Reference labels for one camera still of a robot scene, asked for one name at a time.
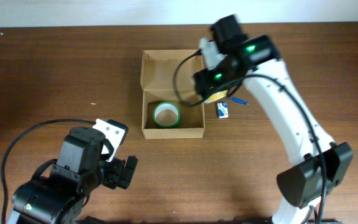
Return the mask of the brown cardboard box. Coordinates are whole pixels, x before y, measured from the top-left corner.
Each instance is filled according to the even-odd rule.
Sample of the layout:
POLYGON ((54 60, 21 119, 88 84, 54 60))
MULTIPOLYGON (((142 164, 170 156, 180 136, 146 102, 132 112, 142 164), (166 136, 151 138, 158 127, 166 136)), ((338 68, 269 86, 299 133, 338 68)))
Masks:
POLYGON ((142 132, 146 139, 202 138, 205 131, 204 106, 186 107, 178 102, 173 75, 179 64, 195 50, 144 50, 140 85, 143 90, 142 132), (155 107, 163 102, 180 109, 179 124, 160 128, 154 120, 155 107))

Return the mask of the green tape roll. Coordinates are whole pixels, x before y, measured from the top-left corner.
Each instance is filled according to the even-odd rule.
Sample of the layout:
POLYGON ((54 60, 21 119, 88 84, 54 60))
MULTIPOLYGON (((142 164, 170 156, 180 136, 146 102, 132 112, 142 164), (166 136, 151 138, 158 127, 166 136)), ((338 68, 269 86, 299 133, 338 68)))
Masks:
POLYGON ((159 128, 176 128, 180 124, 181 111, 176 104, 164 101, 154 108, 152 117, 159 128))

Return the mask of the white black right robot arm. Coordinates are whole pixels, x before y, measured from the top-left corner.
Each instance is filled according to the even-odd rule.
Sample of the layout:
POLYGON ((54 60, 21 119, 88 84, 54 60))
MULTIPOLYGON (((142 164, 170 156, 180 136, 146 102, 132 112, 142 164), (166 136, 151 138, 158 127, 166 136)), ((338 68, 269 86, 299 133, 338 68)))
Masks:
POLYGON ((238 35, 222 43, 202 38, 206 68, 193 76, 200 98, 243 86, 257 99, 285 146, 292 167, 277 175, 283 195, 271 223, 303 223, 313 207, 341 184, 354 153, 319 125, 292 83, 286 64, 266 35, 238 35))

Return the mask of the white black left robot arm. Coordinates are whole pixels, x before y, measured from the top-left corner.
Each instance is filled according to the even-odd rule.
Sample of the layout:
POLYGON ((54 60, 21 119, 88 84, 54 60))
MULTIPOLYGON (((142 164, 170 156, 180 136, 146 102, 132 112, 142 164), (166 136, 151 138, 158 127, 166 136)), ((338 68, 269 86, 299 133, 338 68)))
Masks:
POLYGON ((8 223, 74 223, 91 192, 103 185, 127 189, 138 158, 101 161, 96 168, 77 174, 57 165, 56 159, 42 164, 30 181, 14 193, 8 223))

